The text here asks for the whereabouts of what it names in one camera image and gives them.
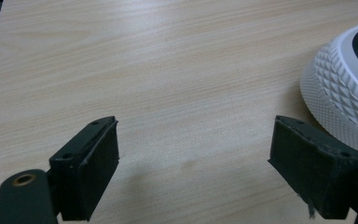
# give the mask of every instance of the white textured object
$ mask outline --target white textured object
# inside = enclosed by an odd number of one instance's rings
[[[358,150],[358,26],[321,48],[300,80],[313,116]]]

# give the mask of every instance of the screw hole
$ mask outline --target screw hole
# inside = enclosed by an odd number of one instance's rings
[[[349,154],[348,152],[341,152],[341,153],[339,153],[341,156],[343,156],[343,157],[350,157],[351,156],[351,154]]]
[[[36,178],[36,175],[33,175],[33,174],[21,175],[21,176],[17,177],[16,179],[14,179],[13,186],[22,187],[22,186],[28,185],[29,183],[33,182],[35,178]]]
[[[65,159],[65,160],[72,159],[72,157],[74,157],[74,154],[72,154],[72,153],[65,153],[62,156],[62,158]]]

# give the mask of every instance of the wooden table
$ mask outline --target wooden table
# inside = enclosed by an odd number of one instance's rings
[[[267,163],[275,115],[315,123],[299,92],[354,0],[5,1],[0,184],[115,115],[120,165],[91,223],[309,220]]]

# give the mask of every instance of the wood grain surface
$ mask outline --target wood grain surface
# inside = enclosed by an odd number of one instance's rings
[[[275,115],[316,123],[301,72],[356,24],[358,0],[6,0],[0,184],[115,115],[90,223],[353,223],[309,220],[267,159]]]

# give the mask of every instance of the diamond pattern texture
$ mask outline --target diamond pattern texture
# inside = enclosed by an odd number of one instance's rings
[[[316,76],[331,101],[358,126],[358,85],[339,59],[334,41],[319,50],[314,66]]]
[[[312,115],[341,142],[358,150],[358,84],[339,57],[340,43],[358,26],[322,47],[300,79]]]

